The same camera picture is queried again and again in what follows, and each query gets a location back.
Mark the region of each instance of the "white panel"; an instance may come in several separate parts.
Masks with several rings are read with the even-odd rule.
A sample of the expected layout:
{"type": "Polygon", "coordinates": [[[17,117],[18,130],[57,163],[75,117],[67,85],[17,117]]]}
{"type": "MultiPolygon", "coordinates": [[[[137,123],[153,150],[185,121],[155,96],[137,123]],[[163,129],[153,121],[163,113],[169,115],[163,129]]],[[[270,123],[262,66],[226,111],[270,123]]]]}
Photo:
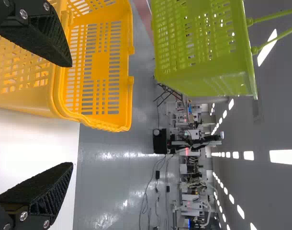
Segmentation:
{"type": "Polygon", "coordinates": [[[76,122],[0,109],[0,194],[62,162],[74,163],[51,230],[73,229],[79,127],[76,122]]]}

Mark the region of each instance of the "plastic basket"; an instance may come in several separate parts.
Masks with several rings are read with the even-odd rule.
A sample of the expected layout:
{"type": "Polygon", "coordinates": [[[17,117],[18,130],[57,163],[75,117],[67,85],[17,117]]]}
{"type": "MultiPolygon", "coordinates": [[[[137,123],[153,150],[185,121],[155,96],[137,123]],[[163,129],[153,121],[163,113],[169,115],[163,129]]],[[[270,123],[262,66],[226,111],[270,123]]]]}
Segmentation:
{"type": "Polygon", "coordinates": [[[247,27],[292,13],[246,19],[243,0],[153,0],[155,77],[188,96],[253,95],[252,55],[290,33],[251,47],[247,27]]]}
{"type": "Polygon", "coordinates": [[[50,0],[73,68],[61,68],[0,37],[0,107],[112,132],[132,120],[134,53],[128,0],[50,0]]]}

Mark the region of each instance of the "electrical cable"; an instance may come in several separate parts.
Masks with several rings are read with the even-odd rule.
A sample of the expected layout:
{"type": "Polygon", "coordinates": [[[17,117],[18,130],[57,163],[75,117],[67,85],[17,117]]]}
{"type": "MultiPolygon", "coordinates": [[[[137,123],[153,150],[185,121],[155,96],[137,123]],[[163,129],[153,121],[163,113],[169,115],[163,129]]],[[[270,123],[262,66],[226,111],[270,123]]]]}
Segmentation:
{"type": "Polygon", "coordinates": [[[141,210],[140,210],[140,214],[139,214],[139,221],[138,221],[138,224],[139,224],[139,230],[141,230],[141,216],[142,216],[142,213],[146,213],[147,210],[148,210],[148,196],[147,196],[147,188],[149,187],[149,184],[150,182],[152,181],[153,177],[154,177],[154,171],[155,171],[155,167],[157,166],[157,164],[161,163],[164,158],[158,160],[155,164],[154,164],[154,167],[152,169],[152,174],[151,174],[151,178],[146,186],[146,189],[145,189],[145,192],[144,192],[144,195],[143,195],[143,200],[142,200],[142,204],[141,204],[141,210]],[[146,206],[143,208],[143,204],[144,204],[144,200],[146,200],[146,206]]]}
{"type": "Polygon", "coordinates": [[[160,116],[159,116],[159,107],[157,106],[157,128],[160,128],[160,116]]]}
{"type": "MultiPolygon", "coordinates": [[[[166,162],[166,170],[165,170],[165,186],[168,186],[168,165],[170,160],[174,157],[175,155],[172,155],[171,158],[168,159],[168,161],[166,162]]],[[[169,229],[169,211],[168,211],[168,205],[167,205],[167,200],[168,200],[168,193],[167,190],[165,190],[165,210],[166,210],[166,214],[167,214],[167,228],[169,229]]]]}

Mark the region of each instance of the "green basket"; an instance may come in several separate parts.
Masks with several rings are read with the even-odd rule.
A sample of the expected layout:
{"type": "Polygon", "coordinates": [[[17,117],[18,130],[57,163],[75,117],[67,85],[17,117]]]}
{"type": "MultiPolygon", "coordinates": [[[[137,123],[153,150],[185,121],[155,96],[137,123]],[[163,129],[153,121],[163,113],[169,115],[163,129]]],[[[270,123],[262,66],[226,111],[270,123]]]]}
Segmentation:
{"type": "Polygon", "coordinates": [[[152,0],[155,78],[188,96],[258,98],[247,26],[284,16],[247,19],[242,0],[152,0]]]}

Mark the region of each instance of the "gray floor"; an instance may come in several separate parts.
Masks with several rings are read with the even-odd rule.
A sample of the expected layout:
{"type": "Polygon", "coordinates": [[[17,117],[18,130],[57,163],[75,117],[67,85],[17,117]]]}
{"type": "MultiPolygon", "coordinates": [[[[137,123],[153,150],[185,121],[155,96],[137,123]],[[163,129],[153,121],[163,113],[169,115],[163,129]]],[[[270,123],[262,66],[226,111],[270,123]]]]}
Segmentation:
{"type": "MultiPolygon", "coordinates": [[[[155,162],[152,130],[158,126],[157,107],[153,102],[160,89],[152,78],[153,46],[134,4],[135,55],[130,56],[129,75],[135,77],[133,122],[129,132],[109,133],[80,127],[79,159],[76,186],[74,230],[137,230],[143,193],[150,180],[155,162]]],[[[165,114],[160,110],[160,119],[165,114]]],[[[161,226],[165,224],[165,166],[161,170],[158,188],[161,192],[157,213],[161,226]]],[[[178,197],[178,158],[168,166],[171,191],[168,203],[178,197]]],[[[158,224],[155,215],[155,180],[150,183],[148,202],[150,226],[158,224]]],[[[148,214],[142,215],[142,229],[148,229],[148,214]]]]}
{"type": "MultiPolygon", "coordinates": [[[[292,0],[245,1],[247,16],[260,17],[292,8],[292,0]]],[[[249,30],[252,45],[266,41],[276,28],[278,34],[292,26],[292,16],[256,24],[249,30]]],[[[215,157],[213,168],[235,199],[232,205],[218,186],[219,199],[231,230],[292,229],[292,165],[270,162],[270,150],[292,149],[292,35],[278,41],[255,71],[259,101],[235,98],[235,105],[219,127],[225,140],[215,152],[239,151],[240,159],[215,157]],[[243,151],[254,151],[255,160],[243,159],[243,151]],[[236,206],[245,212],[242,219],[236,206]]],[[[219,119],[228,104],[216,104],[219,119]]]]}

